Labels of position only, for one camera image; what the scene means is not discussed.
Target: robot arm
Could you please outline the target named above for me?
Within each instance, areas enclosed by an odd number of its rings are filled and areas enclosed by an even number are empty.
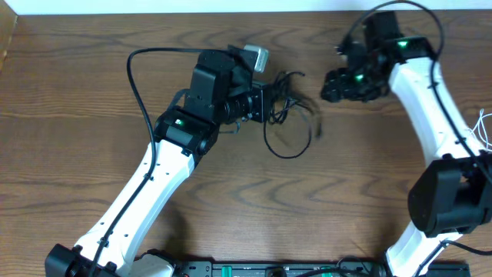
[[[113,230],[111,240],[98,260],[101,267],[106,266],[109,262],[115,264],[115,272],[119,276],[128,275],[138,247],[147,231],[175,189],[190,176],[194,169],[193,155],[182,154],[181,147],[165,140],[161,140],[156,146],[157,164],[152,177],[119,220]],[[151,146],[149,145],[137,171],[108,211],[87,234],[75,243],[81,247],[80,255],[93,259],[101,237],[138,187],[150,164]]]
[[[171,105],[155,124],[155,169],[106,240],[97,261],[97,276],[172,274],[169,262],[151,261],[151,255],[134,265],[138,247],[169,197],[217,141],[221,124],[238,118],[256,122],[269,119],[271,103],[278,95],[271,86],[252,79],[253,72],[263,72],[267,59],[268,51],[252,45],[244,50],[230,46],[227,51],[200,54],[191,87],[183,91],[184,106]],[[103,236],[148,173],[151,160],[149,144],[137,171],[94,227],[72,250],[61,245],[52,249],[45,260],[47,276],[88,274]]]
[[[347,37],[338,49],[347,68],[327,74],[321,97],[368,102],[390,90],[405,107],[421,142],[427,169],[408,197],[411,222],[385,255],[390,275],[424,275],[443,251],[444,240],[455,241],[487,223],[492,188],[457,141],[434,95],[429,78],[434,51],[423,37],[404,37],[394,12],[380,12],[364,22],[365,46]],[[470,150],[489,170],[490,155],[470,136],[451,98],[440,66],[434,68],[436,89],[445,109],[466,138]]]
[[[423,57],[396,64],[389,79],[391,91],[401,100],[421,141],[426,166],[434,160],[441,160],[445,155],[452,155],[456,159],[469,157],[463,146],[456,143],[456,135],[431,90],[428,78],[431,63],[430,58]],[[479,155],[483,146],[474,137],[469,136],[469,129],[446,89],[439,66],[435,68],[434,75],[439,82],[437,90],[451,118],[461,130],[461,135],[467,138],[467,144],[475,155]],[[425,275],[428,266],[444,250],[440,247],[440,242],[455,241],[462,235],[459,232],[445,232],[435,237],[427,237],[410,222],[397,243],[386,252],[388,267],[395,276],[410,277],[417,271],[420,271],[420,275]]]

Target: white wall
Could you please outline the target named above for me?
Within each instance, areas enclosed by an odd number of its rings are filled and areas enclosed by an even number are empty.
[[[492,9],[492,0],[415,0],[432,9]],[[367,10],[385,0],[6,0],[18,15]],[[412,9],[398,4],[391,9]]]

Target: black cable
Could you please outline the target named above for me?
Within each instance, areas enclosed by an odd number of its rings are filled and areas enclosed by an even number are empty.
[[[297,275],[296,277],[311,277],[311,276],[320,275],[323,273],[350,274],[353,276],[369,277],[369,274],[367,274],[367,273],[362,273],[362,272],[359,272],[357,270],[350,270],[350,269],[318,269],[318,270],[312,270],[312,271],[303,273],[301,275]]]
[[[358,261],[360,264],[362,264],[362,267],[364,268],[364,270],[367,272],[367,273],[371,273],[371,271],[369,269],[367,269],[366,265],[364,264],[364,262],[362,262],[361,259],[359,259],[358,257],[354,256],[354,255],[348,255],[346,257],[343,257],[340,261],[337,262],[337,268],[341,269],[341,264],[344,262],[344,260],[346,259],[354,259],[356,261]]]
[[[290,155],[290,156],[284,156],[276,153],[275,150],[270,146],[270,143],[268,143],[268,138],[267,138],[267,123],[270,125],[275,125],[279,124],[282,125],[285,122],[285,119],[287,119],[288,113],[291,108],[294,108],[295,106],[299,106],[302,108],[307,109],[312,115],[315,115],[315,112],[312,108],[309,107],[309,104],[313,105],[313,102],[310,103],[305,103],[308,98],[302,96],[299,93],[293,92],[291,89],[291,76],[292,75],[301,75],[304,76],[303,72],[280,72],[277,77],[275,78],[275,81],[272,84],[272,89],[273,93],[276,95],[276,97],[273,99],[271,102],[271,109],[270,109],[270,117],[267,121],[264,122],[263,124],[263,140],[265,145],[267,146],[268,150],[277,156],[278,158],[281,159],[295,159],[299,157],[300,155],[304,154],[306,150],[309,148],[311,145],[311,140],[312,140],[312,129],[311,129],[311,124],[309,121],[305,118],[305,116],[301,113],[301,116],[303,117],[303,120],[306,121],[307,126],[308,126],[308,139],[307,139],[307,144],[306,146],[296,155]],[[275,102],[281,98],[284,98],[284,107],[282,110],[279,112],[275,111]],[[321,122],[318,122],[318,127],[317,127],[317,136],[321,134]]]
[[[121,208],[120,212],[116,215],[115,219],[113,222],[110,224],[108,227],[108,230],[106,231],[105,235],[101,238],[99,241],[99,247],[98,250],[96,251],[94,255],[94,259],[92,260],[91,268],[89,269],[88,276],[92,277],[95,275],[95,270],[98,265],[98,260],[101,257],[102,250],[105,247],[105,245],[108,243],[109,236],[112,234],[113,229],[115,226],[118,224],[119,220],[121,217],[124,215],[128,207],[130,207],[131,203],[135,200],[137,197],[138,193],[144,188],[145,184],[147,181],[150,179],[152,172],[154,171],[156,159],[157,159],[157,149],[155,146],[155,137],[154,137],[154,129],[152,128],[152,123],[151,120],[148,116],[147,110],[145,109],[144,102],[141,100],[140,94],[138,93],[137,86],[135,85],[135,80],[133,79],[133,75],[131,73],[131,60],[133,57],[137,54],[141,53],[146,53],[146,52],[187,52],[187,53],[199,53],[203,52],[205,49],[192,49],[192,48],[145,48],[145,49],[139,49],[136,51],[133,51],[129,56],[128,60],[126,63],[126,72],[128,75],[128,80],[130,82],[131,89],[133,90],[133,94],[135,95],[135,99],[137,100],[138,106],[141,109],[141,113],[144,116],[145,124],[147,125],[147,130],[148,134],[151,137],[151,149],[152,149],[152,158],[151,158],[151,166],[147,171],[147,174],[145,174],[144,179],[141,181],[140,185],[138,185],[137,189],[133,192],[133,194],[130,196],[128,201],[125,203],[123,208]]]
[[[441,245],[444,245],[444,247],[447,247],[447,245],[454,245],[458,248],[461,248],[465,251],[468,251],[468,252],[476,254],[476,255],[487,255],[487,256],[492,255],[492,251],[483,251],[483,250],[474,249],[468,245],[464,245],[464,244],[461,244],[459,242],[454,242],[454,241],[447,240],[447,239],[442,241]]]
[[[441,100],[441,98],[439,96],[439,92],[437,91],[437,85],[438,84],[435,82],[434,69],[436,67],[437,61],[439,60],[440,54],[442,53],[442,51],[444,49],[444,40],[445,40],[445,38],[444,38],[444,29],[443,29],[442,24],[440,23],[439,18],[430,9],[424,7],[421,4],[418,4],[418,3],[412,2],[412,1],[408,1],[408,0],[389,1],[389,2],[386,2],[384,4],[377,5],[376,7],[372,8],[371,10],[366,11],[352,25],[352,27],[350,28],[350,30],[348,31],[348,33],[345,35],[345,38],[344,38],[344,40],[342,42],[342,45],[344,45],[346,42],[349,42],[350,41],[351,33],[356,29],[356,27],[359,26],[359,24],[362,23],[362,21],[366,17],[368,17],[373,12],[377,11],[379,8],[383,8],[385,6],[393,5],[393,4],[409,4],[409,5],[414,5],[414,6],[418,7],[418,8],[420,8],[420,9],[422,9],[424,12],[426,12],[434,20],[434,22],[436,23],[437,28],[439,29],[440,43],[439,43],[439,47],[437,48],[437,51],[435,53],[435,56],[434,56],[434,58],[432,60],[432,63],[430,64],[430,73],[429,73],[429,76],[430,76],[430,86],[431,86],[431,88],[432,88],[432,90],[434,92],[434,95],[436,97],[437,103],[439,104],[440,109],[442,110],[442,112],[444,114],[444,117],[446,118],[447,122],[449,123],[451,129],[453,129],[453,133],[454,133],[454,135],[456,135],[456,137],[458,139],[458,142],[463,146],[463,148],[465,149],[465,151],[468,153],[468,155],[473,160],[474,164],[477,165],[477,167],[480,169],[480,171],[484,174],[484,176],[487,179],[487,181],[490,184],[492,184],[492,178],[488,174],[488,171],[480,163],[480,161],[478,160],[477,156],[473,153],[473,151],[471,151],[470,147],[468,147],[467,143],[465,142],[465,138],[461,137],[461,134],[458,131],[458,128],[454,124],[453,119],[449,115],[449,112],[446,110],[446,107],[444,106],[444,103],[442,102],[442,100]]]

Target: wood grain surface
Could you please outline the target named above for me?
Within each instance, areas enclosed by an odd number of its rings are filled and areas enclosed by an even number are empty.
[[[394,95],[370,104],[319,99],[333,47],[360,12],[213,15],[24,16],[0,75],[0,275],[43,275],[55,243],[71,246],[125,186],[148,144],[125,63],[137,48],[263,45],[267,73],[301,70],[296,86],[323,112],[323,136],[299,159],[266,148],[262,126],[221,135],[158,216],[140,252],[164,249],[216,260],[378,258],[410,221],[407,193],[424,170],[411,123]],[[447,31],[444,76],[474,124],[492,111],[492,12],[439,12]],[[435,42],[421,12],[399,12],[407,35]],[[135,58],[151,117],[189,87],[196,55]],[[284,154],[306,139],[300,116],[268,132]],[[492,225],[461,239],[492,249]],[[441,256],[491,276],[490,258],[450,247]]]

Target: green terminal block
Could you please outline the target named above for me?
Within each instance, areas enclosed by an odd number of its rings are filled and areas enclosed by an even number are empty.
[[[329,266],[321,266],[320,269],[331,269]],[[321,273],[321,277],[331,277],[333,276],[331,273]]]
[[[231,266],[222,266],[222,277],[232,277]]]

